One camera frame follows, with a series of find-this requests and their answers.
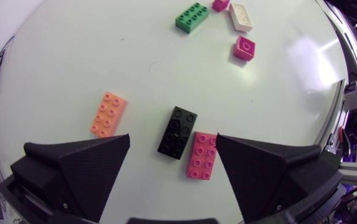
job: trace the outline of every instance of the white lego brick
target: white lego brick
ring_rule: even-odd
[[[253,28],[252,21],[245,6],[232,2],[231,5],[229,5],[229,12],[231,13],[235,30],[248,32]]]

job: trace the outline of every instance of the orange object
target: orange object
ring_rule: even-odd
[[[115,134],[127,101],[116,95],[105,92],[98,111],[91,125],[91,132],[104,138]]]

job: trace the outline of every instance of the lego brick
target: lego brick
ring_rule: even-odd
[[[176,106],[160,142],[158,152],[179,160],[191,135],[196,117],[196,114]]]
[[[216,135],[195,132],[186,177],[209,180],[216,153]]]
[[[235,30],[248,32],[253,28],[252,21],[245,6],[232,2],[229,6],[229,12],[234,22]]]
[[[126,105],[127,101],[123,98],[105,92],[92,122],[91,132],[101,138],[113,136]]]
[[[234,46],[234,55],[250,61],[254,57],[255,43],[243,36],[239,36]]]
[[[214,0],[212,8],[217,12],[221,12],[228,6],[229,0]]]
[[[190,34],[205,20],[209,15],[209,11],[207,7],[195,3],[176,18],[176,27]]]

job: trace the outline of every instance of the black lego brick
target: black lego brick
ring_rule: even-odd
[[[191,135],[196,117],[196,114],[176,106],[160,142],[158,152],[179,160]]]

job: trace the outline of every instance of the white table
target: white table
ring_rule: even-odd
[[[219,156],[203,181],[185,177],[191,138],[180,161],[156,152],[174,106],[198,114],[193,131],[310,145],[346,64],[316,2],[237,2],[252,19],[248,34],[234,30],[228,11],[213,10],[184,33],[174,19],[193,1],[43,3],[16,34],[0,73],[2,171],[11,173],[25,142],[95,138],[90,125],[110,91],[129,102],[116,134],[129,133],[131,148],[101,222],[240,222]],[[250,62],[232,55],[238,35],[256,43]]]

